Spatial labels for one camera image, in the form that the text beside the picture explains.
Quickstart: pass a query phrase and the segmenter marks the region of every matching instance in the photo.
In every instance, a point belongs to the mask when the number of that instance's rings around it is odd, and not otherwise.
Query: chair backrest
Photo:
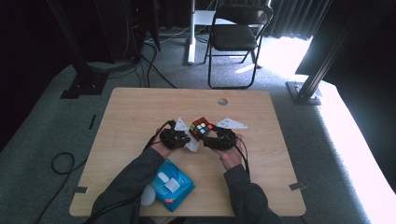
[[[216,11],[212,25],[216,24],[216,19],[223,19],[236,24],[262,24],[266,26],[273,15],[274,11],[268,6],[225,5]]]

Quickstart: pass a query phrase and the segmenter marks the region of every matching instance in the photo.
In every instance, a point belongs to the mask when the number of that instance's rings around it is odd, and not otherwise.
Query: chair frame
[[[241,18],[237,15],[238,13],[241,12],[245,12],[245,11],[262,11],[262,13],[265,13],[265,19],[266,20],[258,20],[258,18],[256,19],[252,19],[249,17],[246,18]],[[211,89],[219,89],[219,90],[237,90],[237,89],[247,89],[249,88],[253,82],[254,82],[254,78],[256,76],[256,70],[257,70],[257,62],[259,60],[259,55],[260,55],[260,49],[262,46],[262,33],[265,30],[265,28],[268,26],[268,24],[270,23],[272,17],[274,15],[274,11],[269,7],[269,6],[259,6],[259,5],[226,5],[223,7],[220,7],[212,20],[212,26],[210,29],[210,34],[209,34],[209,38],[207,41],[207,46],[206,46],[206,53],[205,53],[205,59],[204,59],[204,63],[206,63],[206,58],[209,56],[209,69],[208,69],[208,77],[207,77],[207,84],[209,85],[209,87]],[[213,46],[213,29],[215,28],[216,21],[218,19],[223,19],[226,21],[230,21],[232,23],[235,24],[242,24],[242,25],[260,25],[260,27],[258,27],[258,33],[256,34],[256,42],[259,42],[259,44],[256,46],[256,50],[257,50],[257,56],[255,55],[255,49],[253,50],[249,50],[246,54],[212,54],[212,49],[214,48]],[[243,51],[243,50],[221,50],[221,49],[217,49],[218,51]],[[212,58],[214,56],[244,56],[243,60],[241,63],[243,63],[245,61],[245,59],[247,58],[247,56],[249,55],[249,53],[251,53],[252,56],[252,60],[254,62],[254,68],[253,68],[253,74],[252,74],[252,78],[250,80],[250,83],[246,86],[213,86],[211,84],[211,71],[212,71]]]

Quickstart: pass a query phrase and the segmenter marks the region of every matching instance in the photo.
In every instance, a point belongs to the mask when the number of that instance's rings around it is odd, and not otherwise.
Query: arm
[[[241,148],[242,135],[237,134],[236,145]],[[268,207],[268,199],[257,184],[251,183],[242,166],[242,157],[235,147],[225,151],[213,149],[223,163],[224,174],[231,199],[231,207],[240,223],[282,223],[280,217]]]
[[[166,148],[160,141],[158,135],[153,141],[156,144],[147,148],[116,176],[105,192],[96,199],[92,215],[112,204],[139,195],[155,178],[164,160],[175,151]],[[140,199],[104,213],[93,223],[137,223],[139,211]]]

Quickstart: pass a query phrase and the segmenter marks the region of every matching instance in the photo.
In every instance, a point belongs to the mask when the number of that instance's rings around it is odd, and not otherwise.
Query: person's right arm
[[[241,148],[242,135],[238,134],[236,145]],[[262,188],[250,182],[248,173],[242,166],[241,154],[235,147],[220,151],[213,149],[223,163],[224,174],[231,199],[231,207],[240,223],[283,223],[280,217],[268,207],[268,199]]]

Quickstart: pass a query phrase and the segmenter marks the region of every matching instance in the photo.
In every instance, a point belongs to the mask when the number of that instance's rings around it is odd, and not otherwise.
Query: cube
[[[207,121],[204,117],[201,117],[191,124],[189,132],[195,138],[195,140],[199,142],[199,140],[203,139],[210,133],[212,128],[212,124],[210,124],[209,121]]]

